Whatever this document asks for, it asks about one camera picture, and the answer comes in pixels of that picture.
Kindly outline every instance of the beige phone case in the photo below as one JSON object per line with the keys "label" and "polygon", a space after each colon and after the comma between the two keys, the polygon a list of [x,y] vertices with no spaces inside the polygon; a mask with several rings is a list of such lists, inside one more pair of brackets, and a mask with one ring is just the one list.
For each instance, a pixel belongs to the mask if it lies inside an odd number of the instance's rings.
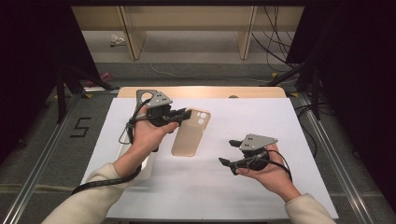
{"label": "beige phone case", "polygon": [[194,107],[187,108],[187,110],[191,110],[191,117],[183,120],[178,128],[175,143],[172,147],[174,156],[194,156],[210,120],[209,111]]}

